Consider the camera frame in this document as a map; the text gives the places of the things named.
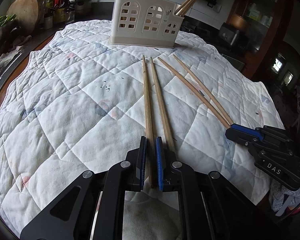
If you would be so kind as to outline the dark wooden chopstick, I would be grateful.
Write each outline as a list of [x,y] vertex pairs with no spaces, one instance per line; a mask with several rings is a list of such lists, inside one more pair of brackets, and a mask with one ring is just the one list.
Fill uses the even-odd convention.
[[166,107],[165,107],[165,101],[164,101],[164,97],[162,95],[160,82],[158,79],[157,71],[155,69],[155,64],[153,62],[152,57],[150,57],[150,63],[151,63],[153,80],[154,80],[155,90],[156,90],[156,94],[157,94],[157,101],[158,101],[158,106],[159,106],[159,111],[160,111],[160,116],[161,116],[161,122],[162,122],[163,130],[164,130],[166,145],[170,151],[175,152],[174,140],[173,140],[173,136],[172,136],[172,130],[171,130],[168,114],[167,114]]
[[152,188],[157,187],[157,166],[155,164],[156,155],[154,151],[154,135],[152,123],[152,106],[151,106],[151,87],[149,85],[147,63],[144,55],[142,56],[142,71],[143,71],[143,88],[144,88],[144,106],[145,106],[145,135],[148,145],[148,159],[149,159],[149,182]]

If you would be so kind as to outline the black countertop appliance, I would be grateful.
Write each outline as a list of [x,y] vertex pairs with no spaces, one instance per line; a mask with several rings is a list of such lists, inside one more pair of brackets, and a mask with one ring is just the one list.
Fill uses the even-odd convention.
[[239,29],[224,22],[219,29],[218,37],[230,46],[236,46],[242,39],[243,34]]

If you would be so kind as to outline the white quilted cloth mat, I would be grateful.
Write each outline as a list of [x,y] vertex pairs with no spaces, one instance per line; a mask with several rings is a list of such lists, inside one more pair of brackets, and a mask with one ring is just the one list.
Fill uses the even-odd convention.
[[191,69],[236,124],[283,123],[261,82],[236,70],[199,36],[179,32],[172,49],[119,46],[107,20],[66,26],[29,56],[0,107],[0,216],[22,229],[85,170],[102,172],[125,159],[145,133],[142,60],[153,60],[177,158],[194,170],[221,172],[254,204],[269,177],[248,150],[167,68]]

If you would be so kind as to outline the wooden glass door cabinet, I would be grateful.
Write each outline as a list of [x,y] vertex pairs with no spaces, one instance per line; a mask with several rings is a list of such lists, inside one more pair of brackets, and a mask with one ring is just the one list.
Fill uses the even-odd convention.
[[255,79],[274,56],[283,40],[292,14],[291,0],[235,0],[227,22],[239,16],[245,20],[248,37],[244,49],[243,75]]

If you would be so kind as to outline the white plastic utensil holder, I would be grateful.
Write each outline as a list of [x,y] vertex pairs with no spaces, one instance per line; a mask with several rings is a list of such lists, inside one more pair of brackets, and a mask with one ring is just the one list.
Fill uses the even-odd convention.
[[115,0],[110,42],[172,48],[184,19],[176,9],[169,0]]

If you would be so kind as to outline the grey dish rag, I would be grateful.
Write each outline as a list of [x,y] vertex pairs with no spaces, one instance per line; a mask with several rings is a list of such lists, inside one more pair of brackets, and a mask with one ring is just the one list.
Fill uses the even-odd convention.
[[0,75],[5,71],[11,61],[23,50],[23,46],[16,46],[16,48],[10,52],[2,54],[0,56]]

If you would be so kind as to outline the small white seasoning jar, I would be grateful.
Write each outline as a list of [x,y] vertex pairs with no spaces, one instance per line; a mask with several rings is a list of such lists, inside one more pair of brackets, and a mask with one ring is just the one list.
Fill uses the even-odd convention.
[[48,30],[53,27],[53,16],[48,16],[44,18],[44,29]]

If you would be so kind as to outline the steel pressure cooker pot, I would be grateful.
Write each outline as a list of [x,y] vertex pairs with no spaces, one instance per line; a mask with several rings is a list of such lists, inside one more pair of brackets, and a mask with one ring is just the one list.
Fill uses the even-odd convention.
[[87,16],[92,8],[92,0],[76,0],[76,4],[74,7],[75,16],[77,18],[83,18]]

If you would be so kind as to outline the steel bowl of greens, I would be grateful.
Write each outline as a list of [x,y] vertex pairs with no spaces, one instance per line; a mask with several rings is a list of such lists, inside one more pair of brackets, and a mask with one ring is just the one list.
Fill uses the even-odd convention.
[[15,28],[16,14],[0,16],[0,42]]

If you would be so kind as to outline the yellow cap oil bottle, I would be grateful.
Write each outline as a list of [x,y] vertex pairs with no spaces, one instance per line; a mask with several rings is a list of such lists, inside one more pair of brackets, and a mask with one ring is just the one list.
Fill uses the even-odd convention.
[[42,6],[43,6],[43,16],[44,16],[44,18],[52,16],[54,1],[53,0],[43,0],[42,1]]

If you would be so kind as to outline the round wooden cutting board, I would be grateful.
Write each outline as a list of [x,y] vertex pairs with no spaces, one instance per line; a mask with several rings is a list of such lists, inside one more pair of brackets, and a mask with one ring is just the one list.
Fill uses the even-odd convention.
[[41,0],[15,0],[7,10],[7,15],[15,14],[15,20],[26,34],[31,34],[39,22]]

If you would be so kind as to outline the dark soy sauce bottle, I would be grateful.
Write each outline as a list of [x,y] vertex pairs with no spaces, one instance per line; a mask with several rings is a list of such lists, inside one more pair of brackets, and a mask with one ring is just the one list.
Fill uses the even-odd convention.
[[57,0],[56,21],[57,23],[65,22],[70,0]]

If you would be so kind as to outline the white wall socket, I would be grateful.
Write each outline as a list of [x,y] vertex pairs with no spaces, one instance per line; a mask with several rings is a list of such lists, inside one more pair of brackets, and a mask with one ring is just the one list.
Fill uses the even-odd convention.
[[216,4],[213,6],[213,10],[217,13],[220,12],[221,8],[222,8],[222,6],[220,4]]

